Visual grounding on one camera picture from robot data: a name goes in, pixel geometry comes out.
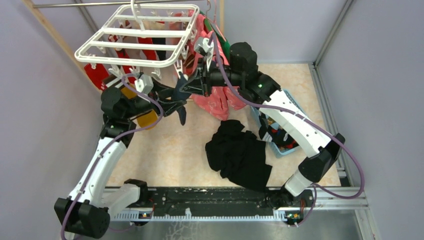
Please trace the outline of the dark navy short sock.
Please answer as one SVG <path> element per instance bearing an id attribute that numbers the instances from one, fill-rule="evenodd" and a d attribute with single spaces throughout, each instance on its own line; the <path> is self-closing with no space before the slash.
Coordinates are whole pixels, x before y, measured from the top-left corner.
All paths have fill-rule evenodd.
<path id="1" fill-rule="evenodd" d="M 191 96 L 191 94 L 180 91 L 180 88 L 186 83 L 187 83 L 187 77 L 182 72 L 180 72 L 178 74 L 178 79 L 171 96 L 172 100 L 185 101 L 185 102 L 187 101 L 187 99 Z M 186 108 L 184 106 L 181 106 L 176 111 L 178 113 L 180 124 L 184 126 L 186 124 L 186 119 L 187 119 Z"/>

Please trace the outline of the mustard yellow striped sock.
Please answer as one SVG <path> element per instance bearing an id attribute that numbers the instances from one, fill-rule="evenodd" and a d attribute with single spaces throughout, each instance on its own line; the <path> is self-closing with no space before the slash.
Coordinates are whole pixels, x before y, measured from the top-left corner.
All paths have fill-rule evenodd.
<path id="1" fill-rule="evenodd" d="M 158 116 L 151 111 L 145 115 L 129 116 L 130 99 L 138 95 L 126 86 L 109 87 L 100 95 L 104 120 L 136 121 L 141 128 L 153 124 Z"/>

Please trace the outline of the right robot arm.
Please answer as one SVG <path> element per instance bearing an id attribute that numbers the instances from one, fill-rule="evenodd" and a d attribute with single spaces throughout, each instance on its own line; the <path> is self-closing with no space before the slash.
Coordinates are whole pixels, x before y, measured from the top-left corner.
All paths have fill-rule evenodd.
<path id="1" fill-rule="evenodd" d="M 196 43 L 193 49 L 202 58 L 193 76 L 181 87 L 182 92 L 207 97 L 213 87 L 236 86 L 242 101 L 274 120 L 306 154 L 281 188 L 283 203 L 295 206 L 301 193 L 318 183 L 338 159 L 345 138 L 319 128 L 272 77 L 259 71 L 257 53 L 247 42 L 230 46 L 227 65 L 213 43 Z"/>

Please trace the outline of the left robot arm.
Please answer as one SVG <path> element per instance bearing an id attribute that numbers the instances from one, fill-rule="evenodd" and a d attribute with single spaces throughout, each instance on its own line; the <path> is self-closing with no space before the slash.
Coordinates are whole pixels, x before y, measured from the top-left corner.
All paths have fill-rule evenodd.
<path id="1" fill-rule="evenodd" d="M 104 190 L 117 162 L 139 131 L 133 119 L 147 113 L 159 118 L 182 109 L 187 102 L 178 89 L 154 82 L 152 87 L 136 84 L 127 97 L 117 87 L 105 89 L 100 96 L 103 126 L 97 148 L 83 176 L 65 198 L 58 198 L 54 211 L 61 223 L 60 237 L 66 233 L 77 237 L 100 239 L 107 232 L 111 219 L 126 207 L 144 207 L 150 193 L 145 181 L 128 179 L 108 196 Z"/>

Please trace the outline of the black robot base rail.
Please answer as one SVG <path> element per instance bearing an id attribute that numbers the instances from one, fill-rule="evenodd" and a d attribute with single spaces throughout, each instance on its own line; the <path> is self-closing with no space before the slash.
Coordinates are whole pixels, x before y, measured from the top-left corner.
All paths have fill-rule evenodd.
<path id="1" fill-rule="evenodd" d="M 319 212 L 353 212 L 358 225 L 370 222 L 364 193 L 337 198 L 308 188 L 295 203 L 277 201 L 279 188 L 264 193 L 242 187 L 149 187 L 146 202 L 132 203 L 113 222 L 272 222 L 297 226 Z"/>

